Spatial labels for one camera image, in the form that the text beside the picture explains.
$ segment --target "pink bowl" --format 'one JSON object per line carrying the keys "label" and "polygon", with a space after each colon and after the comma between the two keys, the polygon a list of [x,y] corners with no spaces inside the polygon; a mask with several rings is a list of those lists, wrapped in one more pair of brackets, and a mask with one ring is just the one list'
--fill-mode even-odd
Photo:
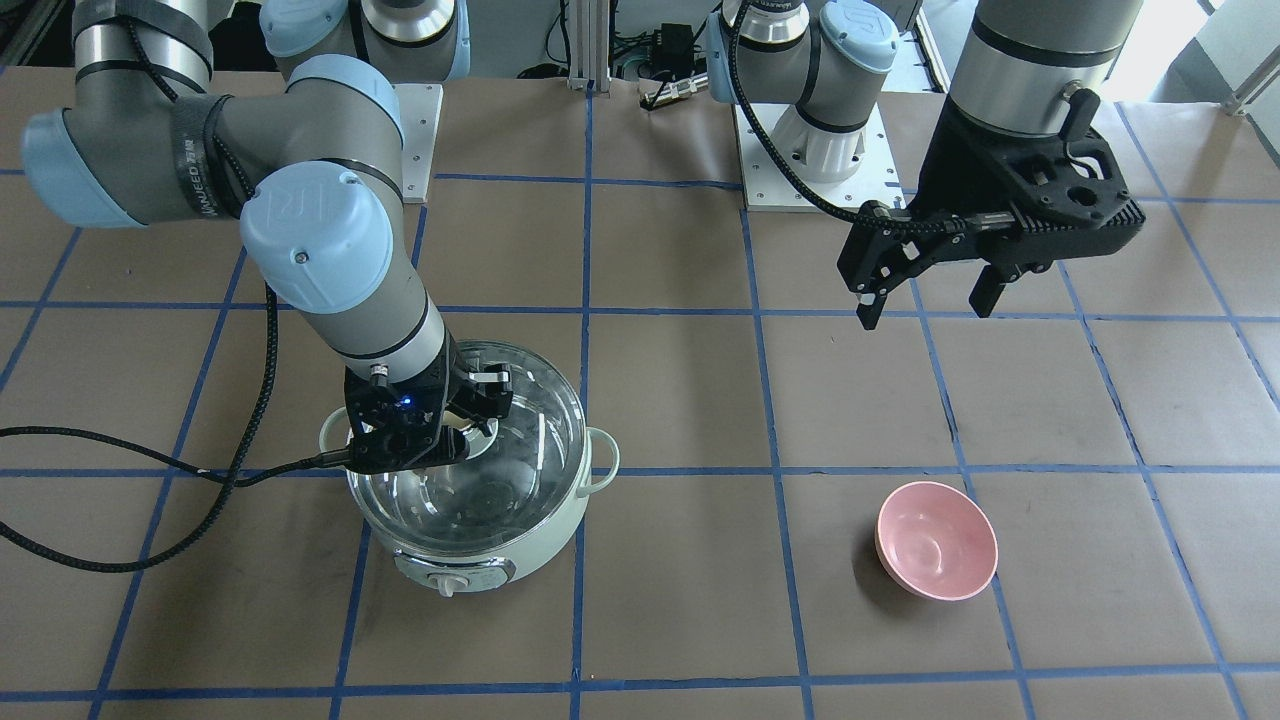
{"label": "pink bowl", "polygon": [[947,601],[982,592],[1000,557],[982,509],[963,492],[928,480],[908,483],[884,500],[876,519],[876,551],[900,585]]}

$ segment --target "table surface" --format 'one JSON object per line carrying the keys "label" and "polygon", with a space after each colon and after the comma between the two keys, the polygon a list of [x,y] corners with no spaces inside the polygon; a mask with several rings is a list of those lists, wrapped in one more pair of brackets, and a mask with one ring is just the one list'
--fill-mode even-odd
{"label": "table surface", "polygon": [[[0,76],[0,425],[224,466],[257,388],[236,228],[79,231],[22,176],[70,70]],[[227,76],[237,94],[274,76]],[[1280,717],[1280,172],[1207,105],[1106,106],[1147,228],[1014,286],[929,270],[867,333],[845,231],[742,211],[731,115],[636,87],[449,85],[410,251],[460,338],[550,359],[623,471],[545,568],[443,600],[370,542],[334,471],[237,492],[143,574],[0,546],[0,716],[20,719]],[[904,190],[941,106],[882,101]],[[314,452],[342,366],[292,311],[248,459]],[[972,601],[879,568],[877,509],[961,487],[1001,542]],[[0,447],[0,519],[124,561],[216,488],[111,448]]]}

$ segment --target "glass lid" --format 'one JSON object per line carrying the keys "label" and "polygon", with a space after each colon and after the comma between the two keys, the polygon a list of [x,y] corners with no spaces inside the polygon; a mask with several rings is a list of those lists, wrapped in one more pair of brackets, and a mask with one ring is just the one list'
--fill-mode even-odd
{"label": "glass lid", "polygon": [[428,555],[479,555],[527,533],[568,497],[582,464],[582,407],[550,363],[504,342],[463,341],[458,352],[472,368],[511,366],[511,415],[497,420],[492,443],[458,424],[471,448],[462,462],[348,473],[369,521]]}

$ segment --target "blue tape grid line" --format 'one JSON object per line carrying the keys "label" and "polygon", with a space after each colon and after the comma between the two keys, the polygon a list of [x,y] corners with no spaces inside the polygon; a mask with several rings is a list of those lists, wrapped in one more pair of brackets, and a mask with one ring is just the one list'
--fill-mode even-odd
{"label": "blue tape grid line", "polygon": [[365,568],[369,561],[369,538],[371,529],[369,523],[362,523],[360,528],[360,550],[356,552],[356,571],[351,578],[351,600],[347,602],[347,623],[342,630],[342,648],[338,651],[338,673],[334,675],[333,687],[335,689],[333,702],[329,703],[329,720],[338,720],[342,715],[340,688],[347,684],[347,666],[351,662],[351,646],[356,639],[356,618],[360,615],[360,593],[365,587]]}
{"label": "blue tape grid line", "polygon": [[[593,128],[588,128],[588,135],[591,135],[591,132]],[[630,178],[595,178],[590,177],[590,174],[584,174],[580,178],[573,178],[564,176],[499,176],[499,174],[468,174],[468,173],[436,173],[434,177],[435,179],[475,181],[475,182],[535,182],[535,183],[541,182],[541,183],[559,183],[559,184],[590,183],[590,184],[631,184],[631,186],[644,186],[644,187],[713,187],[718,190],[732,190],[732,191],[742,190],[742,183],[736,183],[736,182],[709,181],[709,179],[650,181],[650,179],[630,179]]]}
{"label": "blue tape grid line", "polygon": [[[946,415],[947,428],[951,430],[951,446],[955,451],[960,478],[964,480],[965,493],[970,500],[978,502],[978,491],[974,488],[973,477],[969,473],[965,460],[964,445],[960,441],[960,425],[956,423],[955,410],[951,406],[951,392],[947,389],[942,361],[938,357],[938,348],[933,342],[933,331],[929,327],[928,318],[923,314],[924,300],[920,297],[920,287],[916,284],[915,278],[911,278],[911,297],[915,300],[916,310],[922,313],[920,332],[924,336],[924,346],[929,352],[929,364],[933,366],[933,379],[938,386],[942,413]],[[996,600],[996,609],[1000,612],[1000,625],[1005,632],[1005,643],[1009,646],[1009,659],[1014,666],[1014,679],[1018,680],[1018,693],[1023,700],[1023,712],[1027,715],[1027,720],[1036,720],[1036,706],[1032,702],[1030,688],[1027,684],[1027,671],[1023,669],[1023,656],[1018,650],[1018,637],[1014,634],[1014,621],[1009,615],[1009,605],[1005,602],[1005,588],[998,571],[991,578],[991,591]]]}
{"label": "blue tape grid line", "polygon": [[[579,183],[585,186],[586,193],[586,208],[584,218],[584,302],[581,307],[502,307],[502,306],[453,306],[442,307],[445,311],[472,311],[472,313],[563,313],[563,314],[582,314],[582,382],[581,382],[581,395],[584,398],[584,405],[586,400],[588,391],[588,357],[589,357],[589,315],[591,314],[646,314],[646,315],[750,315],[756,325],[756,338],[758,338],[758,354],[762,370],[762,391],[765,393],[767,406],[769,409],[769,436],[771,436],[771,466],[769,468],[628,468],[623,469],[621,474],[631,477],[645,477],[645,475],[687,475],[687,474],[718,474],[718,475],[739,475],[739,474],[764,474],[773,475],[776,480],[776,492],[780,507],[780,530],[783,536],[783,543],[786,550],[790,550],[788,533],[786,528],[785,519],[785,493],[781,493],[781,477],[782,475],[805,475],[815,473],[826,474],[851,474],[851,475],[931,475],[931,474],[960,474],[966,484],[966,489],[972,492],[972,480],[969,473],[1009,473],[1009,471],[1025,471],[1025,473],[1138,473],[1142,474],[1144,480],[1148,483],[1148,488],[1153,492],[1153,486],[1151,486],[1149,475],[1152,473],[1220,473],[1220,474],[1275,474],[1280,473],[1280,466],[1160,466],[1160,465],[1147,465],[1142,459],[1140,452],[1137,451],[1137,445],[1132,437],[1132,429],[1128,425],[1126,419],[1123,415],[1123,409],[1119,405],[1119,397],[1114,395],[1114,386],[1110,382],[1110,375],[1106,372],[1105,361],[1101,359],[1101,354],[1097,352],[1096,343],[1092,341],[1092,332],[1089,329],[1089,322],[1125,322],[1125,320],[1138,320],[1138,322],[1228,322],[1233,324],[1236,329],[1236,334],[1245,347],[1245,352],[1249,355],[1251,361],[1254,364],[1256,370],[1260,373],[1260,378],[1267,387],[1268,392],[1275,401],[1275,392],[1267,380],[1266,375],[1261,372],[1257,360],[1248,346],[1247,340],[1239,331],[1242,323],[1277,323],[1280,318],[1270,316],[1236,316],[1231,314],[1225,297],[1221,295],[1219,286],[1213,282],[1212,275],[1201,256],[1198,249],[1194,245],[1194,240],[1190,236],[1185,223],[1181,220],[1180,215],[1176,214],[1179,227],[1183,231],[1197,261],[1201,264],[1202,272],[1208,279],[1211,287],[1217,295],[1220,304],[1222,305],[1226,315],[1105,315],[1105,314],[1085,314],[1080,310],[1079,299],[1075,296],[1074,288],[1070,284],[1070,279],[1066,270],[1062,269],[1064,281],[1068,283],[1069,292],[1075,306],[1075,313],[1044,313],[1044,314],[1029,314],[1029,313],[997,313],[996,318],[1002,319],[1042,319],[1042,320],[1075,320],[1080,322],[1085,328],[1085,332],[1091,336],[1091,345],[1093,346],[1096,360],[1100,364],[1100,370],[1103,373],[1105,383],[1108,386],[1108,392],[1112,392],[1112,400],[1116,402],[1117,411],[1121,413],[1121,421],[1124,423],[1125,432],[1130,437],[1130,443],[1135,451],[1137,464],[1129,465],[964,465],[963,448],[959,445],[959,437],[956,436],[956,450],[959,465],[955,466],[918,466],[918,468],[804,468],[804,466],[782,466],[777,456],[777,439],[776,429],[772,421],[772,397],[771,388],[767,375],[767,359],[764,356],[763,345],[763,316],[804,316],[804,315],[838,315],[838,316],[851,316],[852,310],[762,310],[759,307],[759,300],[755,288],[755,274],[754,274],[754,258],[751,258],[750,249],[750,236],[749,228],[746,225],[746,218],[744,213],[744,242],[748,252],[749,272],[751,281],[751,295],[753,295],[753,307],[746,309],[626,309],[626,307],[590,307],[589,287],[590,287],[590,187],[593,184],[639,184],[639,186],[655,186],[655,187],[718,187],[723,190],[740,190],[741,186],[736,183],[719,183],[712,181],[689,181],[689,182],[662,182],[662,181],[627,181],[627,179],[605,179],[605,178],[591,178],[590,177],[590,152],[591,152],[591,106],[590,100],[588,100],[588,165],[586,173],[582,178],[544,178],[544,177],[525,177],[525,176],[448,176],[439,174],[436,177],[443,179],[471,179],[471,181],[499,181],[499,182],[568,182]],[[1143,160],[1148,164],[1152,176],[1156,177],[1155,168],[1151,165],[1149,158],[1146,156],[1140,142],[1138,142],[1128,119],[1124,118],[1121,110],[1121,118],[1133,136],[1139,152],[1143,155]],[[4,176],[20,176],[22,170],[3,170],[0,174]],[[1156,182],[1160,183],[1160,178],[1156,177]],[[1161,191],[1165,193],[1164,197],[1151,199],[1156,201],[1169,202],[1170,205],[1175,202],[1187,204],[1221,204],[1221,205],[1280,205],[1280,200],[1266,200],[1266,199],[1198,199],[1198,197],[1171,197],[1167,191],[1160,184]],[[421,242],[424,236],[424,228],[426,222],[426,208],[424,206],[419,215],[417,233],[415,236],[413,245],[413,260],[415,264],[420,258]],[[201,310],[220,310],[223,311],[219,316],[218,324],[215,325],[215,337],[211,338],[209,350],[206,351],[206,359],[202,364],[201,373],[197,378],[197,388],[193,389],[191,402],[188,404],[188,413],[184,418],[184,427],[179,432],[179,443],[184,442],[186,433],[189,430],[189,420],[193,415],[193,409],[198,400],[200,384],[207,373],[207,365],[211,360],[212,352],[216,347],[216,336],[220,333],[221,323],[225,319],[227,310],[261,310],[262,304],[253,302],[230,302],[232,290],[234,283],[238,282],[238,274],[243,264],[243,255],[237,264],[236,273],[233,274],[232,287],[228,290],[227,297],[223,302],[77,302],[77,301],[50,301],[49,296],[61,274],[63,268],[74,249],[76,240],[78,238],[79,231],[73,233],[72,240],[68,242],[58,266],[54,270],[54,275],[50,283],[46,286],[45,292],[37,301],[5,301],[0,302],[0,307],[19,307],[19,309],[33,309],[32,318],[28,320],[27,328],[19,345],[12,354],[9,363],[5,366],[4,374],[0,375],[0,389],[8,382],[13,373],[18,357],[22,350],[26,347],[27,341],[31,337],[35,323],[38,319],[41,311],[46,307],[67,307],[67,309],[108,309],[108,307],[120,307],[120,309],[201,309]],[[918,290],[913,287],[916,293],[916,311],[897,311],[886,313],[886,315],[901,315],[918,318],[923,328],[927,328],[928,319],[931,318],[969,318],[969,313],[963,311],[922,311],[922,304],[919,300]],[[929,342],[931,359],[934,361],[937,380],[940,382],[940,389],[943,393],[943,400],[946,404],[947,396],[943,387],[945,379],[942,378],[941,364],[937,361],[936,351]],[[338,471],[310,471],[310,473],[294,473],[294,475],[305,477],[317,477],[317,478],[337,478],[340,477]],[[172,480],[172,474],[168,470],[155,470],[155,469],[137,469],[137,470],[120,470],[120,469],[0,469],[0,477],[164,477],[166,486]],[[161,493],[166,493],[168,489],[163,489]],[[1183,574],[1184,582],[1187,583],[1188,592],[1193,596],[1193,602],[1197,609],[1197,614],[1201,618],[1207,633],[1211,629],[1207,625],[1207,618],[1203,614],[1203,609],[1199,603],[1198,594],[1196,593],[1194,584],[1192,583],[1190,575],[1185,569],[1185,564],[1176,548],[1176,542],[1172,538],[1171,529],[1167,524],[1167,518],[1164,516],[1164,511],[1158,505],[1158,498],[1153,496],[1155,506],[1157,514],[1160,515],[1162,527],[1166,532],[1166,538],[1170,541],[1174,548],[1176,560],[1179,562],[1179,570]],[[147,543],[154,539],[155,528],[159,524],[159,518],[163,509],[163,498],[157,498],[156,511],[152,516],[152,525],[148,528]],[[356,696],[394,696],[394,694],[489,694],[489,693],[564,693],[572,694],[573,701],[571,706],[572,716],[576,717],[580,707],[580,696],[582,692],[608,692],[608,691],[640,691],[640,689],[685,689],[685,688],[736,688],[736,687],[800,687],[803,688],[806,697],[806,716],[812,717],[812,700],[809,700],[808,688],[810,685],[858,685],[858,684],[895,684],[895,683],[947,683],[947,682],[995,682],[995,680],[1016,680],[1020,687],[1025,687],[1027,679],[1060,679],[1060,678],[1091,678],[1091,676],[1132,676],[1132,675],[1181,675],[1181,674],[1222,674],[1229,684],[1231,692],[1233,702],[1236,706],[1238,714],[1244,717],[1243,706],[1239,700],[1239,694],[1235,689],[1231,674],[1238,673],[1277,673],[1280,671],[1280,664],[1228,664],[1221,657],[1221,651],[1216,646],[1216,639],[1210,635],[1210,642],[1213,644],[1216,664],[1212,665],[1147,665],[1147,666],[1116,666],[1116,667],[1069,667],[1069,669],[1018,669],[1015,670],[996,670],[996,671],[974,671],[974,673],[922,673],[922,674],[888,674],[888,675],[827,675],[827,676],[813,676],[808,674],[805,667],[806,660],[804,660],[804,642],[803,642],[803,625],[799,618],[799,603],[795,596],[794,585],[794,569],[787,564],[788,579],[788,596],[792,601],[794,609],[794,630],[797,637],[797,666],[801,669],[801,674],[796,676],[778,676],[778,678],[748,678],[748,679],[733,679],[733,678],[701,678],[701,679],[689,679],[689,680],[582,680],[581,679],[581,591],[582,591],[582,564],[585,560],[585,536],[580,528],[576,536],[576,550],[577,550],[577,568],[575,578],[575,661],[573,661],[573,675],[570,683],[483,683],[483,684],[438,684],[438,685],[346,685],[346,666],[349,659],[351,643],[353,642],[353,619],[358,611],[360,602],[360,587],[362,585],[362,573],[365,559],[367,557],[369,548],[369,529],[367,525],[362,529],[360,552],[357,555],[357,568],[353,575],[352,584],[352,597],[348,605],[348,620],[344,632],[343,648],[340,652],[339,667],[335,675],[334,687],[315,687],[315,688],[196,688],[196,689],[140,689],[140,691],[111,691],[106,685],[109,684],[110,673],[114,669],[104,667],[102,680],[99,688],[91,691],[51,691],[51,692],[22,692],[22,691],[0,691],[0,702],[61,702],[61,701],[92,701],[93,708],[91,708],[91,717],[96,717],[100,711],[101,702],[114,701],[114,700],[165,700],[165,698],[219,698],[219,697],[237,697],[237,698],[268,698],[268,697],[330,697],[335,702],[332,706],[332,712],[335,714],[337,708],[340,707],[342,697],[356,697]],[[142,555],[146,555],[147,548],[143,548]],[[787,560],[790,560],[790,552],[786,553]],[[131,585],[131,593],[127,597],[125,609],[122,611],[120,624],[118,625],[116,637],[113,639],[111,655],[109,655],[108,664],[111,665],[118,659],[119,646],[123,641],[124,632],[128,625],[128,614],[132,611],[132,602],[136,600],[137,584],[141,580],[141,574],[134,578],[134,583]],[[1006,623],[1006,634],[1012,637],[1011,626],[1007,624],[1007,610],[1004,603],[1000,602],[1002,620]],[[1011,652],[1016,652],[1011,643]],[[1024,703],[1028,703],[1028,711],[1032,712],[1029,707],[1029,700],[1024,691]]]}
{"label": "blue tape grid line", "polygon": [[[1068,273],[1066,266],[1061,263],[1059,263],[1059,272],[1062,274],[1062,281],[1066,283],[1066,292],[1071,296],[1071,304],[1074,304],[1076,310],[1079,310],[1080,300],[1075,293],[1075,286],[1071,283],[1070,273]],[[1179,548],[1178,539],[1174,537],[1172,527],[1169,524],[1167,515],[1165,515],[1164,505],[1160,502],[1160,495],[1156,492],[1156,484],[1151,479],[1151,471],[1146,468],[1142,448],[1138,447],[1138,439],[1133,433],[1133,427],[1129,424],[1129,416],[1124,410],[1124,404],[1120,401],[1120,395],[1116,392],[1111,372],[1107,369],[1106,359],[1102,356],[1097,338],[1093,336],[1093,328],[1089,327],[1089,322],[1084,318],[1083,313],[1080,313],[1080,327],[1084,331],[1085,341],[1089,343],[1089,350],[1093,354],[1093,360],[1098,366],[1098,372],[1102,374],[1102,384],[1106,386],[1107,395],[1111,396],[1111,404],[1115,406],[1116,415],[1120,418],[1120,425],[1124,428],[1125,438],[1129,442],[1129,450],[1133,452],[1134,460],[1138,462],[1142,482],[1147,487],[1147,495],[1151,497],[1156,518],[1160,520],[1160,528],[1165,533],[1165,541],[1169,543],[1169,550],[1172,553],[1175,565],[1178,566],[1178,574],[1181,578],[1187,594],[1196,610],[1196,618],[1199,620],[1206,642],[1213,653],[1216,667],[1222,675],[1224,683],[1226,683],[1228,693],[1231,697],[1231,705],[1235,706],[1235,714],[1239,720],[1248,720],[1248,712],[1244,710],[1240,693],[1235,687],[1235,679],[1231,676],[1231,671],[1226,666],[1226,660],[1222,657],[1222,648],[1219,646],[1217,635],[1213,633],[1213,628],[1208,621],[1208,615],[1204,612],[1204,606],[1201,602],[1199,592],[1196,589],[1196,583],[1192,580],[1190,571],[1187,569],[1187,561],[1183,559],[1181,548]]]}
{"label": "blue tape grid line", "polygon": [[[1280,475],[1280,465],[966,465],[970,474],[993,475],[1001,473],[1065,473],[1065,474],[1130,474],[1143,470],[1165,475]],[[246,469],[243,474],[252,475],[265,468]],[[593,470],[598,475],[607,473],[604,468]],[[778,471],[783,477],[801,475],[959,475],[959,465],[902,465],[902,466],[856,466],[856,465],[782,465]],[[163,468],[0,468],[0,478],[163,478],[168,473]],[[772,475],[773,468],[765,466],[672,466],[672,468],[620,468],[618,475],[625,478],[666,478],[687,475]],[[282,477],[344,479],[343,470],[316,469],[294,470]]]}
{"label": "blue tape grid line", "polygon": [[742,249],[746,252],[746,278],[751,293],[751,323],[755,328],[756,363],[760,369],[760,392],[764,402],[764,427],[769,438],[769,473],[773,475],[773,501],[777,506],[778,534],[782,542],[782,568],[787,582],[787,603],[791,609],[791,633],[796,644],[796,669],[800,673],[800,698],[805,720],[814,720],[813,688],[809,685],[809,651],[804,641],[804,620],[800,616],[800,594],[796,589],[795,562],[791,555],[791,527],[787,521],[786,487],[782,482],[782,457],[778,451],[778,430],[773,415],[773,386],[769,383],[769,360],[764,347],[764,319],[760,315],[760,292],[755,277],[755,252],[751,247],[751,223],[746,210],[739,210],[742,224]]}
{"label": "blue tape grid line", "polygon": [[[1280,673],[1280,662],[1252,662],[1230,665],[1235,674]],[[1139,678],[1216,675],[1219,666],[1192,665],[1114,665],[1092,667],[1041,667],[1028,669],[1029,680],[1069,680],[1080,678]],[[810,675],[808,683],[819,687],[849,685],[913,685],[945,683],[991,683],[1015,680],[1012,670],[969,670],[952,673],[886,673],[867,675]],[[728,688],[797,688],[799,675],[764,678],[689,678],[681,680],[582,680],[584,693],[631,691],[681,691]],[[278,698],[338,698],[338,697],[430,697],[461,694],[559,694],[568,693],[572,683],[442,683],[407,685],[302,685],[285,688],[131,688],[105,693],[97,691],[0,691],[0,705],[23,702],[90,702],[102,697],[113,701],[163,700],[278,700]]]}
{"label": "blue tape grid line", "polygon": [[[586,415],[590,400],[591,360],[591,186],[595,152],[595,97],[586,92],[586,151],[582,161],[582,333],[579,340],[579,402]],[[573,625],[570,630],[570,698],[568,717],[582,715],[582,609],[586,597],[586,516],[573,532]]]}
{"label": "blue tape grid line", "polygon": [[[1116,111],[1120,115],[1120,122],[1124,123],[1125,131],[1133,140],[1133,143],[1137,147],[1139,156],[1142,156],[1142,161],[1147,165],[1148,172],[1151,172],[1151,177],[1156,181],[1156,187],[1160,188],[1160,193],[1164,196],[1164,200],[1169,204],[1169,209],[1170,211],[1172,211],[1174,219],[1178,223],[1178,227],[1181,231],[1183,237],[1187,240],[1188,247],[1196,256],[1196,261],[1197,264],[1199,264],[1206,281],[1208,281],[1210,287],[1213,290],[1213,295],[1217,297],[1219,304],[1222,306],[1224,313],[1226,313],[1228,318],[1230,318],[1231,309],[1228,305],[1225,296],[1222,295],[1221,290],[1215,282],[1213,275],[1208,269],[1208,265],[1204,263],[1203,256],[1201,256],[1199,254],[1199,250],[1196,247],[1196,242],[1192,238],[1192,234],[1187,228],[1187,224],[1183,222],[1181,214],[1178,211],[1178,206],[1170,199],[1169,190],[1166,188],[1164,181],[1160,178],[1160,174],[1156,172],[1156,167],[1151,161],[1151,158],[1147,155],[1147,150],[1146,147],[1143,147],[1142,141],[1138,138],[1138,133],[1134,132],[1133,124],[1129,122],[1128,114],[1120,105],[1116,105]],[[1123,402],[1120,401],[1120,395],[1116,392],[1115,383],[1112,382],[1111,378],[1111,372],[1107,369],[1106,359],[1102,356],[1102,351],[1098,348],[1097,340],[1093,336],[1093,329],[1089,327],[1089,322],[1084,318],[1084,313],[1080,306],[1080,300],[1075,293],[1074,284],[1071,283],[1070,273],[1068,273],[1066,268],[1062,266],[1061,264],[1059,265],[1059,269],[1062,274],[1062,281],[1066,283],[1068,295],[1070,295],[1071,297],[1071,305],[1075,307],[1075,311],[1080,314],[1080,327],[1084,329],[1085,338],[1088,340],[1089,347],[1093,351],[1093,357],[1097,361],[1098,370],[1102,373],[1102,379],[1103,383],[1106,384],[1107,393],[1111,396],[1111,402],[1116,407],[1116,414],[1119,415],[1120,423],[1124,427],[1125,436],[1126,439],[1129,441],[1129,447],[1133,451],[1134,460],[1138,462],[1139,466],[1144,466],[1146,461],[1142,455],[1142,448],[1138,446],[1137,437],[1134,436],[1133,428],[1129,424],[1129,418],[1124,410]],[[1275,404],[1276,407],[1280,409],[1280,401],[1276,400],[1275,389],[1271,387],[1271,383],[1268,382],[1266,373],[1262,372],[1262,368],[1253,354],[1253,348],[1249,347],[1249,343],[1244,337],[1244,332],[1240,329],[1238,323],[1233,322],[1233,327],[1235,329],[1235,334],[1239,338],[1245,355],[1253,364],[1254,372],[1258,374],[1258,378],[1266,387],[1267,393],[1271,396],[1272,404]],[[1174,534],[1172,525],[1169,523],[1169,516],[1165,512],[1164,503],[1161,503],[1160,501],[1160,493],[1156,489],[1155,482],[1152,482],[1151,479],[1151,473],[1143,469],[1142,479],[1143,483],[1147,486],[1147,493],[1151,497],[1156,518],[1160,520],[1160,528],[1165,533],[1165,539],[1169,543],[1170,552],[1172,553],[1174,562],[1178,568],[1178,574],[1179,577],[1181,577],[1183,584],[1187,589],[1187,594],[1190,598],[1192,606],[1196,610],[1196,618],[1199,620],[1201,629],[1204,633],[1204,639],[1210,646],[1210,651],[1213,653],[1213,661],[1216,662],[1219,671],[1222,675],[1222,682],[1226,685],[1228,694],[1231,698],[1231,705],[1235,707],[1235,714],[1240,720],[1248,720],[1249,715],[1248,711],[1244,708],[1244,702],[1240,698],[1239,688],[1236,688],[1235,678],[1233,676],[1231,670],[1226,664],[1226,659],[1222,655],[1222,647],[1219,643],[1217,634],[1213,632],[1212,624],[1210,623],[1208,614],[1204,611],[1204,605],[1201,601],[1199,591],[1196,588],[1196,582],[1190,575],[1190,570],[1187,568],[1187,560],[1183,557],[1183,552],[1178,544],[1178,538]]]}
{"label": "blue tape grid line", "polygon": [[[420,254],[421,245],[415,242],[415,252]],[[0,300],[0,309],[28,310],[33,307],[61,309],[61,310],[221,310],[228,307],[233,311],[261,311],[266,306],[261,302],[232,302],[229,306],[223,302],[206,301],[95,301],[95,300]],[[440,305],[442,313],[480,313],[490,315],[579,315],[582,307],[577,305],[541,306],[541,305]],[[289,305],[280,305],[280,311],[292,311]],[[591,315],[694,315],[694,316],[751,316],[756,310],[749,307],[589,307]],[[844,307],[815,307],[815,309],[790,309],[762,307],[758,310],[765,318],[855,318],[855,309]],[[959,320],[1059,320],[1075,323],[1079,315],[1075,313],[1016,313],[996,311],[991,318],[978,318],[968,310],[886,310],[886,318],[928,318],[928,319],[959,319]],[[1228,324],[1280,324],[1280,316],[1270,315],[1152,315],[1133,313],[1085,313],[1089,320],[1106,323],[1228,323]]]}
{"label": "blue tape grid line", "polygon": [[1124,123],[1125,131],[1129,133],[1134,146],[1138,149],[1138,155],[1142,156],[1142,161],[1147,165],[1147,169],[1151,172],[1151,177],[1156,181],[1156,187],[1160,188],[1164,201],[1169,204],[1169,210],[1174,214],[1174,222],[1178,223],[1178,229],[1181,231],[1183,238],[1187,240],[1187,247],[1190,249],[1192,255],[1196,258],[1196,264],[1199,265],[1201,272],[1204,274],[1204,279],[1208,281],[1208,287],[1213,291],[1213,297],[1217,299],[1217,304],[1222,307],[1222,313],[1226,315],[1228,322],[1231,323],[1231,328],[1235,331],[1235,337],[1240,341],[1240,347],[1244,348],[1245,356],[1248,356],[1249,363],[1253,365],[1253,372],[1257,373],[1258,379],[1262,380],[1262,386],[1271,397],[1271,404],[1276,407],[1276,410],[1280,410],[1280,396],[1276,395],[1275,386],[1271,384],[1266,372],[1262,370],[1262,365],[1258,363],[1258,356],[1253,351],[1253,346],[1249,345],[1249,338],[1244,336],[1244,329],[1235,319],[1235,314],[1231,311],[1231,305],[1226,301],[1226,296],[1222,295],[1222,288],[1219,287],[1217,281],[1213,279],[1213,273],[1210,272],[1208,263],[1204,261],[1204,256],[1201,254],[1199,247],[1196,246],[1196,238],[1192,237],[1192,232],[1187,227],[1183,214],[1178,210],[1178,204],[1172,201],[1172,197],[1170,197],[1169,188],[1165,186],[1165,182],[1160,179],[1155,163],[1151,161],[1142,141],[1138,140],[1138,133],[1134,132],[1133,126],[1129,123],[1129,115],[1119,104],[1116,105],[1116,113],[1120,115],[1120,122]]}
{"label": "blue tape grid line", "polygon": [[14,346],[13,352],[9,354],[9,361],[5,363],[4,370],[0,372],[0,393],[3,393],[5,386],[9,384],[9,378],[13,377],[13,372],[18,366],[18,360],[22,357],[22,352],[27,348],[27,343],[31,341],[31,333],[36,331],[36,323],[40,322],[40,316],[44,314],[45,306],[49,305],[49,296],[54,293],[54,286],[58,284],[58,278],[63,277],[67,261],[70,260],[72,252],[76,251],[76,245],[79,242],[81,232],[81,228],[72,231],[72,236],[68,238],[67,246],[63,249],[63,254],[58,259],[58,264],[54,266],[54,273],[49,277],[49,282],[45,283],[45,290],[41,291],[40,300],[37,300],[33,305],[31,318],[27,319],[27,327],[23,328],[22,336],[18,338],[18,345]]}
{"label": "blue tape grid line", "polygon": [[[232,270],[232,277],[227,282],[227,293],[223,296],[223,304],[230,305],[232,297],[236,295],[236,286],[239,283],[241,272],[244,269],[246,252],[242,249],[236,259],[236,269]],[[214,361],[214,354],[218,351],[218,341],[221,340],[223,327],[227,324],[227,316],[230,313],[229,307],[223,307],[218,314],[218,320],[214,323],[214,331],[209,337],[209,346],[205,348],[205,356],[200,363],[200,373],[196,375],[195,387],[191,391],[191,397],[187,401],[187,411],[183,414],[182,425],[178,428],[178,438],[174,441],[172,456],[182,456],[182,448],[187,443],[187,433],[191,430],[191,421],[196,416],[196,406],[200,404],[200,395],[205,388],[205,380],[209,377],[209,366]],[[173,488],[173,480],[178,470],[169,469],[164,475],[164,482],[160,484],[160,493],[156,496],[155,507],[151,511],[151,521],[147,525],[146,536],[142,541],[142,548],[138,551],[138,560],[146,560],[151,555],[151,546],[155,542],[156,530],[160,528],[160,519],[164,516],[164,509],[169,500],[169,491]],[[124,644],[124,634],[129,628],[129,619],[133,616],[133,607],[138,600],[138,591],[142,588],[142,574],[145,570],[138,570],[133,573],[133,578],[129,580],[129,591],[124,596],[124,606],[120,609],[120,618],[115,625],[115,634],[111,638],[111,647],[106,653],[106,661],[102,664],[102,673],[97,682],[97,696],[93,698],[93,703],[90,706],[88,720],[97,720],[102,712],[102,696],[106,693],[108,688],[111,685],[111,676],[115,674],[116,662],[120,657],[120,648]]]}
{"label": "blue tape grid line", "polygon": [[413,254],[410,256],[410,261],[413,263],[413,268],[417,268],[422,258],[422,236],[426,234],[426,204],[417,211],[417,229],[413,232]]}

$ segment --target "cooking pot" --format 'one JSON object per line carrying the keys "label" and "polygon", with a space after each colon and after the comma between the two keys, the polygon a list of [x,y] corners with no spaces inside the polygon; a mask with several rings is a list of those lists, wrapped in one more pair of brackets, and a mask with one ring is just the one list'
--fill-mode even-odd
{"label": "cooking pot", "polygon": [[[396,566],[444,597],[494,589],[545,565],[573,537],[588,500],[613,480],[620,462],[618,443],[586,427],[577,393],[550,363],[504,342],[463,341],[458,352],[472,368],[511,366],[511,414],[490,420],[488,436],[453,418],[468,441],[462,462],[347,471],[351,495]],[[613,455],[595,482],[593,439]]]}

